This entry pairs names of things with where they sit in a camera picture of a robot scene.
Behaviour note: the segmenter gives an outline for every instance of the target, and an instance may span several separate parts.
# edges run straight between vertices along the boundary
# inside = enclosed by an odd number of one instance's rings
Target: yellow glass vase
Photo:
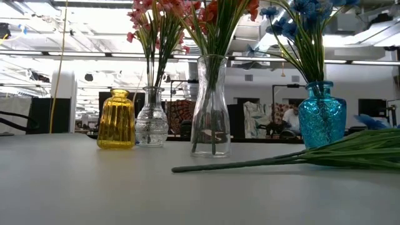
[[[134,106],[129,91],[112,89],[104,102],[97,145],[102,149],[131,149],[135,145]]]

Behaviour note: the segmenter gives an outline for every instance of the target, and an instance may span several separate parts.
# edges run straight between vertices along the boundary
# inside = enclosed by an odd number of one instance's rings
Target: desk
[[[82,134],[0,137],[0,224],[400,224],[400,174],[310,165],[172,174],[303,145],[233,143],[229,159],[188,142],[101,151]]]

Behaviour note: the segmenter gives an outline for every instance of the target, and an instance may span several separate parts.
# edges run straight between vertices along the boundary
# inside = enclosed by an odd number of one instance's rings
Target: vase
[[[134,109],[129,92],[112,89],[104,102],[97,145],[102,149],[131,149],[135,145]]]
[[[199,93],[192,121],[192,156],[223,158],[231,153],[224,93],[226,63],[224,56],[217,55],[201,56],[197,60]]]
[[[312,82],[306,86],[309,98],[299,106],[300,130],[307,148],[324,146],[343,138],[346,101],[331,96],[333,82]]]
[[[136,139],[139,146],[160,148],[168,137],[168,121],[161,107],[161,87],[144,87],[144,107],[136,119]]]

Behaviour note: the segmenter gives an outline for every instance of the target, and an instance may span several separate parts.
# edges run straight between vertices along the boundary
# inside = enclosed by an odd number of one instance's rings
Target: patterned fabric
[[[193,120],[194,107],[196,102],[182,100],[167,102],[167,118],[169,128],[174,134],[181,133],[181,123],[182,121]]]
[[[266,130],[258,129],[259,125],[267,126],[271,121],[271,110],[266,104],[254,104],[246,102],[244,110],[244,131],[246,138],[266,138]]]
[[[280,104],[280,103],[275,103],[275,123],[276,124],[282,124],[282,118],[285,112],[289,109],[292,109],[292,105],[288,104]]]

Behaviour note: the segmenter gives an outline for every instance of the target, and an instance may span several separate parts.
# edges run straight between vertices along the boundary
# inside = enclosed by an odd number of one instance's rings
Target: white shirt
[[[292,127],[290,129],[300,131],[299,115],[295,115],[293,109],[289,109],[283,115],[282,120],[289,123]]]

